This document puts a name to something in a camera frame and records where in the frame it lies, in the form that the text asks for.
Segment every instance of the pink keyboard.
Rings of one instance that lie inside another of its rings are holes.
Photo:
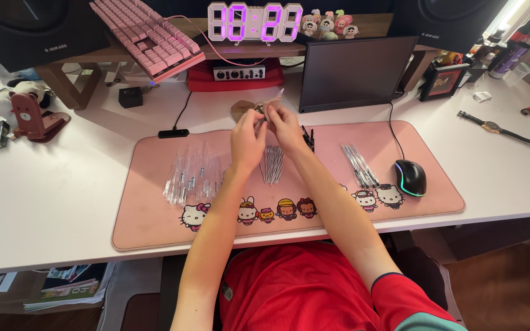
[[[205,60],[190,37],[140,0],[95,0],[90,5],[154,82]]]

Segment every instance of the computer mouse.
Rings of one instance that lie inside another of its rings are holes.
[[[426,194],[426,175],[420,164],[408,160],[396,160],[394,169],[398,186],[404,192],[415,197]]]

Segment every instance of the adam audio logo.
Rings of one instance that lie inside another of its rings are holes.
[[[422,33],[422,36],[427,36],[429,38],[439,39],[438,35],[425,34],[424,32]]]
[[[67,45],[63,44],[63,45],[58,45],[58,46],[51,47],[51,48],[45,48],[44,51],[48,53],[48,52],[56,51],[58,49],[63,49],[63,48],[66,48],[66,47],[67,47]]]

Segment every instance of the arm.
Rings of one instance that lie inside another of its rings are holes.
[[[244,185],[261,161],[267,124],[255,138],[253,123],[262,114],[249,110],[230,135],[232,165],[210,211],[202,222],[179,283],[171,330],[211,330],[220,279],[236,233],[236,218]]]
[[[316,202],[328,235],[363,279],[367,289],[371,290],[373,282],[385,273],[400,273],[366,212],[306,146],[298,118],[283,107],[278,110],[269,107],[267,111],[273,123],[271,130]]]

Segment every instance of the person's left hand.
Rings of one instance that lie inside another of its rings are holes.
[[[232,168],[247,176],[261,162],[265,149],[265,135],[267,121],[263,122],[255,138],[255,124],[263,118],[254,109],[249,109],[239,120],[230,134],[230,150],[232,154]]]

